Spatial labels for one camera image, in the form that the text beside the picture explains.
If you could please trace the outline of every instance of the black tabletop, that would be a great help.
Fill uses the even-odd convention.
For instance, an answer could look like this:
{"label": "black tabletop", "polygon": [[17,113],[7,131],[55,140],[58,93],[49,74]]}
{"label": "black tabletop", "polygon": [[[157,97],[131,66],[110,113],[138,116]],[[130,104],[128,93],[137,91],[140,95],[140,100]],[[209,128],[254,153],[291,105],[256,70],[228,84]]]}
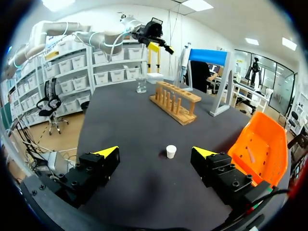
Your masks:
{"label": "black tabletop", "polygon": [[[231,208],[201,182],[190,164],[191,148],[227,151],[249,118],[234,108],[210,116],[214,98],[194,90],[202,97],[195,107],[198,117],[182,126],[150,101],[155,85],[148,84],[144,94],[138,94],[136,87],[136,82],[101,87],[92,96],[77,155],[119,146],[121,163],[81,209],[108,224],[215,228]],[[189,108],[188,102],[182,105]],[[160,155],[169,144],[177,147],[173,159]]]}

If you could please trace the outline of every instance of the orange plastic crate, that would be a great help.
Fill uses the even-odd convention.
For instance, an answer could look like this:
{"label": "orange plastic crate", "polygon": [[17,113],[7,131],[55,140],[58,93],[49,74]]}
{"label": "orange plastic crate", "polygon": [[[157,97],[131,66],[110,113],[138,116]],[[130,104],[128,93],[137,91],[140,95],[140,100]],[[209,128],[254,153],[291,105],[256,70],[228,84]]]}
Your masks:
{"label": "orange plastic crate", "polygon": [[284,128],[264,113],[256,112],[228,155],[237,169],[253,176],[253,185],[265,180],[277,186],[288,167]]}

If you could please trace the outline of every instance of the yellow tape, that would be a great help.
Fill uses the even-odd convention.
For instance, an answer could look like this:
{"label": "yellow tape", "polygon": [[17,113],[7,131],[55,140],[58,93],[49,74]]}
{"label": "yellow tape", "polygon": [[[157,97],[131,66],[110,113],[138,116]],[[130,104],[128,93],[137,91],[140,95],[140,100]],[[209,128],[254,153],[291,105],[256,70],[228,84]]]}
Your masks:
{"label": "yellow tape", "polygon": [[103,156],[106,158],[106,157],[107,157],[110,153],[112,153],[116,148],[119,148],[119,146],[114,146],[114,147],[112,147],[112,148],[107,148],[107,149],[104,149],[104,150],[95,152],[95,153],[93,153],[93,154],[103,155]]}
{"label": "yellow tape", "polygon": [[198,147],[192,147],[194,148],[198,153],[200,153],[201,156],[203,156],[205,159],[207,156],[211,155],[211,154],[218,154],[218,153],[214,153],[214,152],[211,152],[209,150],[205,150],[205,149],[202,149],[202,148],[198,148]]}

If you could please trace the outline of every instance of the wooden peg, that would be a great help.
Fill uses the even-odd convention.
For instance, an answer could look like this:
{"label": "wooden peg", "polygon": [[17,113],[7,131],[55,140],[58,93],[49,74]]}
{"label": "wooden peg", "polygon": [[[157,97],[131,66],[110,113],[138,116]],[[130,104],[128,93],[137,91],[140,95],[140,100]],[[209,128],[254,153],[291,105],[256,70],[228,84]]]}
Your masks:
{"label": "wooden peg", "polygon": [[190,108],[190,110],[189,110],[189,115],[190,115],[190,116],[193,115],[194,106],[195,106],[195,103],[194,103],[194,102],[191,102],[191,108]]}
{"label": "wooden peg", "polygon": [[161,100],[162,100],[162,93],[163,93],[163,88],[159,88],[159,96],[158,96],[159,102],[161,102]]}
{"label": "wooden peg", "polygon": [[159,88],[156,88],[155,100],[158,100]]}
{"label": "wooden peg", "polygon": [[175,95],[172,97],[171,111],[174,111]]}
{"label": "wooden peg", "polygon": [[166,101],[166,93],[167,93],[167,91],[166,91],[166,90],[164,90],[163,105],[165,105],[165,101]]}
{"label": "wooden peg", "polygon": [[168,91],[167,92],[167,109],[169,108],[170,106],[170,92]]}
{"label": "wooden peg", "polygon": [[178,114],[178,113],[179,113],[179,111],[180,111],[181,101],[182,101],[182,98],[178,98],[177,114]]}

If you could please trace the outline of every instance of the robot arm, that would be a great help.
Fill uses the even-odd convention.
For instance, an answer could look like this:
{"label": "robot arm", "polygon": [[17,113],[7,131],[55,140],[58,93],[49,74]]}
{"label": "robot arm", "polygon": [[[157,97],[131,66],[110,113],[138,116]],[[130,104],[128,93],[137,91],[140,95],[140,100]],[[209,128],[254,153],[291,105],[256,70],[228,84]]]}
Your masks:
{"label": "robot arm", "polygon": [[118,28],[104,32],[89,32],[90,26],[80,23],[41,21],[31,31],[29,43],[20,47],[4,67],[4,78],[12,78],[16,70],[28,59],[45,50],[47,36],[75,35],[77,42],[99,48],[107,54],[117,54],[122,50],[123,38],[131,34],[138,42],[148,46],[151,42],[158,43],[169,53],[173,50],[161,39],[161,23],[152,19],[146,25],[134,18],[125,18]]}

